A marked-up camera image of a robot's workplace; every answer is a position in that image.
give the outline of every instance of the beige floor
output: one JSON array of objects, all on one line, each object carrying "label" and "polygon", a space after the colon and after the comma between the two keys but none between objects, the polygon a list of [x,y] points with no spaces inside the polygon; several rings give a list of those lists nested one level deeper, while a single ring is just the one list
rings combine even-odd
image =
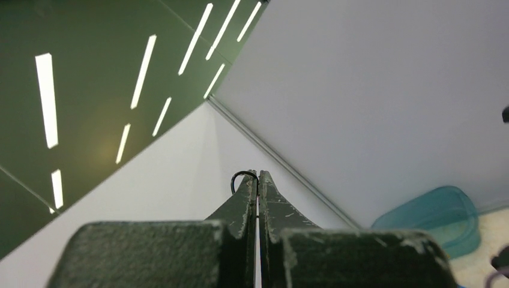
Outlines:
[{"label": "beige floor", "polygon": [[[467,288],[482,288],[486,277],[494,271],[491,258],[509,245],[509,208],[480,217],[481,246],[473,253],[454,259],[451,267],[458,284]],[[509,288],[509,279],[498,278],[494,288]]]}]

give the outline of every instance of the chipped paint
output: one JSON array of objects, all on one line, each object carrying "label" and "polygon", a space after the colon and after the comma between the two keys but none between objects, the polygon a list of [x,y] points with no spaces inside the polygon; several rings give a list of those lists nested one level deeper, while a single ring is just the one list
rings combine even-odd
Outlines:
[{"label": "chipped paint", "polygon": [[322,240],[322,239],[320,239],[320,238],[318,238],[318,237],[309,236],[309,239],[311,239],[311,240],[313,240],[313,241],[315,241],[315,242],[318,242],[318,243],[320,243],[320,244],[324,244],[324,243],[325,243],[325,241],[324,241],[324,240]]},{"label": "chipped paint", "polygon": [[444,259],[438,257],[438,256],[435,256],[435,262],[440,265],[440,267],[442,267],[443,270],[445,271],[450,271],[450,267],[449,267],[449,264],[447,263],[447,261],[445,261]]},{"label": "chipped paint", "polygon": [[219,279],[219,263],[216,263],[210,271],[210,283],[216,283]]},{"label": "chipped paint", "polygon": [[283,261],[283,265],[285,266],[285,276],[286,276],[286,287],[292,287],[292,269],[297,266],[297,253],[292,248],[290,241],[287,239],[283,240],[283,249],[285,251],[285,259]]},{"label": "chipped paint", "polygon": [[426,234],[416,235],[415,232],[398,231],[393,232],[393,235],[396,235],[399,239],[403,239],[400,243],[401,246],[412,247],[420,255],[426,253],[426,248],[432,241]]},{"label": "chipped paint", "polygon": [[216,240],[220,245],[223,243],[222,237],[223,231],[221,229],[217,229],[214,231],[214,240]]},{"label": "chipped paint", "polygon": [[384,246],[384,247],[387,247],[387,243],[385,243],[384,241],[382,241],[382,239],[380,239],[380,238],[376,237],[376,238],[375,238],[375,241],[376,241],[376,242],[378,242],[378,243],[380,243],[380,245],[382,245],[382,246]]},{"label": "chipped paint", "polygon": [[240,228],[239,232],[238,232],[238,236],[241,238],[242,235],[244,234],[244,231],[245,231],[245,226],[247,225],[247,219],[248,219],[248,216],[250,216],[250,213],[249,213],[249,204],[245,206],[245,212],[242,214],[242,227]]},{"label": "chipped paint", "polygon": [[210,220],[212,227],[221,227],[221,221],[219,220]]}]

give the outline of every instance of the black object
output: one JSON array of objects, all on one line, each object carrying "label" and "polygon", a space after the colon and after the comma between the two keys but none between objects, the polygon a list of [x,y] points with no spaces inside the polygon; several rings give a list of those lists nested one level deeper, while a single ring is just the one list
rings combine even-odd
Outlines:
[{"label": "black object", "polygon": [[249,175],[258,181],[258,176],[256,176],[256,174],[251,171],[239,171],[233,174],[232,180],[230,181],[230,189],[232,190],[232,195],[235,194],[235,179],[240,175]]},{"label": "black object", "polygon": [[509,106],[507,106],[504,111],[502,111],[502,120],[504,123],[509,123]]},{"label": "black object", "polygon": [[456,287],[427,234],[320,229],[264,171],[205,221],[83,226],[48,287],[253,287],[257,191],[263,287]]},{"label": "black object", "polygon": [[497,256],[492,258],[492,266],[497,270],[509,267],[509,246],[506,246]]}]

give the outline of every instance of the black wire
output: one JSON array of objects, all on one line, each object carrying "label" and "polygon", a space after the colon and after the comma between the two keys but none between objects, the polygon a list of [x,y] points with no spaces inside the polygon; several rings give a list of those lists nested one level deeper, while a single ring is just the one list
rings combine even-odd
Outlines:
[{"label": "black wire", "polygon": [[258,196],[258,177],[256,176],[256,174],[254,174],[253,172],[249,172],[249,171],[239,171],[239,172],[233,174],[232,182],[230,183],[230,188],[232,189],[232,195],[235,194],[235,178],[237,178],[237,176],[239,176],[239,175],[249,175],[249,176],[253,177],[254,179],[256,179],[256,196]]}]

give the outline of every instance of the gray panel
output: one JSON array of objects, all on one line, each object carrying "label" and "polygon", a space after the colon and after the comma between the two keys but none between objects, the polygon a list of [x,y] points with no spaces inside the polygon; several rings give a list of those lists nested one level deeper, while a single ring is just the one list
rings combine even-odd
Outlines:
[{"label": "gray panel", "polygon": [[509,204],[509,2],[271,2],[216,96],[354,220]]}]

